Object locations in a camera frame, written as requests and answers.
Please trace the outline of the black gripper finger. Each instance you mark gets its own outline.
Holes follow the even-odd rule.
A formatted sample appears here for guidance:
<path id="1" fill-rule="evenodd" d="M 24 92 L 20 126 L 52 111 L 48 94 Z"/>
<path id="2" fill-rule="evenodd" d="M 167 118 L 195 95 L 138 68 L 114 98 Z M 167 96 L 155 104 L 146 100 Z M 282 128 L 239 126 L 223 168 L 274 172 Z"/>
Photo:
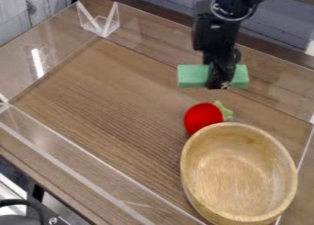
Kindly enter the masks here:
<path id="1" fill-rule="evenodd" d="M 228 89 L 231 87 L 231 79 L 235 74 L 237 66 L 234 64 L 220 66 L 218 63 L 210 64 L 210 77 L 207 81 L 208 89 Z"/>

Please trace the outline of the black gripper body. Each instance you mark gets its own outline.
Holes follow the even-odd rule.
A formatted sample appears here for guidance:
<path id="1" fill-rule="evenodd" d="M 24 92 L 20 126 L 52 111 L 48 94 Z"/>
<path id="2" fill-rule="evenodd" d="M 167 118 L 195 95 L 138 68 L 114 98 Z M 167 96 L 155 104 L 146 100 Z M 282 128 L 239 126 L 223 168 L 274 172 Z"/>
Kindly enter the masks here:
<path id="1" fill-rule="evenodd" d="M 195 4 L 192 48 L 202 52 L 204 64 L 218 70 L 233 70 L 241 60 L 235 38 L 243 20 L 243 7 L 216 0 Z"/>

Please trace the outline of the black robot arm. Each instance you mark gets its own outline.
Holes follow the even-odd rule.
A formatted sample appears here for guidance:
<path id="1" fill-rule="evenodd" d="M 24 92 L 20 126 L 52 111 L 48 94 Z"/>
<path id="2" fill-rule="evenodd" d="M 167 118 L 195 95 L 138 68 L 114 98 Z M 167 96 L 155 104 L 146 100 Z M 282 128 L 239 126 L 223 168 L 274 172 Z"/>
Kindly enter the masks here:
<path id="1" fill-rule="evenodd" d="M 235 39 L 242 22 L 253 17 L 265 0 L 200 0 L 195 4 L 192 48 L 202 52 L 202 61 L 210 66 L 206 82 L 210 89 L 231 86 L 242 53 Z"/>

